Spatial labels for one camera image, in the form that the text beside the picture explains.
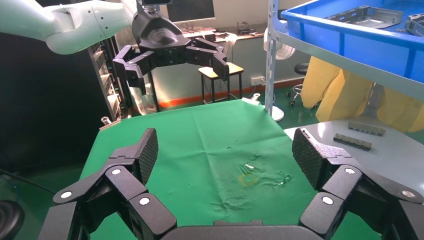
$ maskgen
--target wooden stool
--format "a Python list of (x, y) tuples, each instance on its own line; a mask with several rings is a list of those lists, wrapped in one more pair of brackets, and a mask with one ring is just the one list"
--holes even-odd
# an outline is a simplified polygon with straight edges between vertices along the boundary
[[(235, 65), (231, 62), (227, 62), (227, 64), (229, 66), (229, 76), (231, 77), (231, 76), (234, 76), (234, 75), (238, 75), (238, 88), (240, 90), (239, 98), (237, 98), (236, 96), (234, 96), (230, 92), (230, 80), (228, 80), (228, 82), (227, 82), (227, 97), (215, 100), (215, 80), (220, 79), (220, 77), (218, 77), (218, 75), (214, 72), (214, 70), (211, 67), (206, 66), (206, 67), (199, 68), (200, 77), (201, 77), (201, 97), (202, 97), (203, 104), (215, 103), (217, 101), (221, 101), (221, 100), (225, 100), (225, 99), (227, 99), (229, 101), (231, 99), (231, 97), (233, 97), (235, 99), (241, 99), (242, 98), (242, 73), (245, 70), (242, 67), (239, 67), (239, 66), (237, 66), (237, 65)], [(210, 102), (205, 101), (205, 77), (210, 79), (211, 82), (212, 82), (212, 85), (211, 85), (212, 101), (210, 101)]]

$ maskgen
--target table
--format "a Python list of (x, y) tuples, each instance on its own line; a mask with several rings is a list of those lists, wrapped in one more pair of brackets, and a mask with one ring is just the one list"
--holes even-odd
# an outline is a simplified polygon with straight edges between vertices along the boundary
[[(383, 137), (348, 129), (348, 123), (360, 123), (386, 130)], [(344, 148), (362, 166), (388, 179), (412, 188), (424, 195), (424, 146), (404, 133), (385, 125), (374, 117), (353, 118), (320, 122), (303, 126), (320, 143)], [(292, 139), (296, 128), (285, 129)], [(372, 144), (370, 151), (344, 145), (333, 140), (335, 134), (345, 135)]]
[[(176, 216), (178, 226), (215, 220), (294, 225), (316, 192), (293, 159), (291, 139), (261, 106), (241, 100), (125, 119), (99, 132), (81, 177), (99, 170), (115, 148), (156, 128), (159, 153), (147, 188)], [(247, 174), (245, 164), (254, 169)], [(292, 179), (280, 184), (290, 175)], [(92, 240), (134, 240), (115, 213)], [(348, 213), (333, 239), (377, 240)]]

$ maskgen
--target computer monitor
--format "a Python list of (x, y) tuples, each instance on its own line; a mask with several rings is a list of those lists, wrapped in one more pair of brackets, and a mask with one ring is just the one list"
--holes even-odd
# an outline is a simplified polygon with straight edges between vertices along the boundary
[(173, 0), (166, 8), (169, 20), (176, 24), (215, 19), (213, 0)]

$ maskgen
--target desk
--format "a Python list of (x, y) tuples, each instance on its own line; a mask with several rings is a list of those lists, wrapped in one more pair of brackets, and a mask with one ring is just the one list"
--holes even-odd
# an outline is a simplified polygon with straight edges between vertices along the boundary
[[(294, 225), (316, 192), (292, 157), (292, 141), (264, 108), (241, 100), (124, 119), (99, 132), (81, 177), (99, 170), (115, 148), (136, 143), (156, 128), (159, 153), (147, 184), (179, 226), (215, 220)], [(255, 169), (246, 176), (245, 164)], [(290, 182), (280, 185), (284, 175)], [(115, 213), (92, 240), (134, 240)], [(333, 239), (377, 240), (348, 213)]]

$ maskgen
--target metal shelf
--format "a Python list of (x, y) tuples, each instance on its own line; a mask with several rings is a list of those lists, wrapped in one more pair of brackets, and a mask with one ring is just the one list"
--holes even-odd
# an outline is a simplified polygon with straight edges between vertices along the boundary
[(282, 42), (299, 51), (346, 69), (379, 85), (396, 89), (402, 94), (424, 102), (424, 84), (366, 64), (351, 60), (337, 53), (309, 44), (285, 32), (285, 24), (278, 20), (278, 0), (268, 0), (268, 51), (266, 53), (265, 108), (272, 113), (274, 100), (274, 72), (276, 42)]

